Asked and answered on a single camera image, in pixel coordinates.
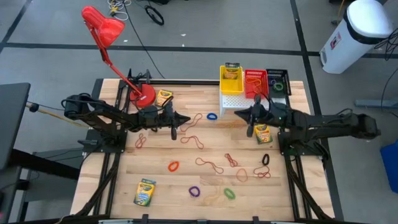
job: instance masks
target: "red basket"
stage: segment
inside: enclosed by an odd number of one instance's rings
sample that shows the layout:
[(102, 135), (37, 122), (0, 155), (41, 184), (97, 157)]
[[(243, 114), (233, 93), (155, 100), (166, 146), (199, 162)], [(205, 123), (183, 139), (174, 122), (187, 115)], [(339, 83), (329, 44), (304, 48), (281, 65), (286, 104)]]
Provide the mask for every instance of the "red basket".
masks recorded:
[(268, 95), (267, 71), (246, 69), (244, 71), (244, 94), (246, 98), (253, 99), (256, 93)]

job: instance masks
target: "green rubber band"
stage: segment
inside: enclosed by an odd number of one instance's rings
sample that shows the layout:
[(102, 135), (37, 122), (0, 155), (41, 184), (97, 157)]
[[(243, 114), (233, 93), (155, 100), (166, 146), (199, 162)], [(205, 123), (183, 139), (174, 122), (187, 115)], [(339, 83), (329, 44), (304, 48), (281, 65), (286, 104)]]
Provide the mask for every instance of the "green rubber band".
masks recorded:
[(229, 188), (224, 189), (224, 194), (226, 197), (228, 197), (228, 199), (232, 199), (232, 200), (235, 199), (234, 192)]
[(275, 83), (273, 87), (275, 91), (282, 91), (284, 89), (284, 85), (281, 83)]

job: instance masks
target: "purple rubber band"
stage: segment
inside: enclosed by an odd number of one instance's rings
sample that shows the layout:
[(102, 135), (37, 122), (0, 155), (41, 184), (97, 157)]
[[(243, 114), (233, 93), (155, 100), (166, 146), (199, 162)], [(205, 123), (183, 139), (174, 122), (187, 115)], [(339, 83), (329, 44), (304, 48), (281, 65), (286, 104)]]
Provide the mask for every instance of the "purple rubber band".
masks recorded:
[[(196, 190), (198, 191), (198, 194), (197, 194), (197, 195), (195, 195), (195, 194), (192, 192), (193, 189), (196, 189)], [(199, 195), (200, 195), (200, 190), (199, 190), (199, 187), (197, 187), (197, 186), (190, 187), (188, 191), (189, 191), (189, 193), (190, 193), (190, 195), (191, 195), (192, 197), (199, 197)]]

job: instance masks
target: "red desk lamp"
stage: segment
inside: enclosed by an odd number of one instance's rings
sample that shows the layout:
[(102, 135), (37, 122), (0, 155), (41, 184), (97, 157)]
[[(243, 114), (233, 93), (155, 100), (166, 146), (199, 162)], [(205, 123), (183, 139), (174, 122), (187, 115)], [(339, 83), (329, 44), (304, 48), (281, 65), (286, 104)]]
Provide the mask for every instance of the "red desk lamp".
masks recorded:
[(143, 108), (153, 104), (156, 98), (155, 90), (148, 84), (142, 84), (141, 89), (131, 83), (111, 62), (106, 48), (109, 47), (121, 34), (124, 23), (117, 19), (105, 18), (93, 6), (86, 6), (81, 11), (85, 24), (93, 36), (102, 60), (109, 65), (116, 74), (120, 76), (131, 88), (130, 99), (138, 107)]

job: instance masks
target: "yellow basket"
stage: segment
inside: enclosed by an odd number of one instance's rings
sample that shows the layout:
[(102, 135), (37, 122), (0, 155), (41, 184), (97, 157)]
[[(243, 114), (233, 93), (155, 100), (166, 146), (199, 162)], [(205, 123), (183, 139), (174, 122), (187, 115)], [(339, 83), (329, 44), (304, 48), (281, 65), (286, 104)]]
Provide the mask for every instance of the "yellow basket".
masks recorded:
[(235, 80), (224, 78), (225, 66), (220, 66), (220, 90), (224, 95), (239, 95), (243, 93), (243, 68), (238, 70), (238, 77)]

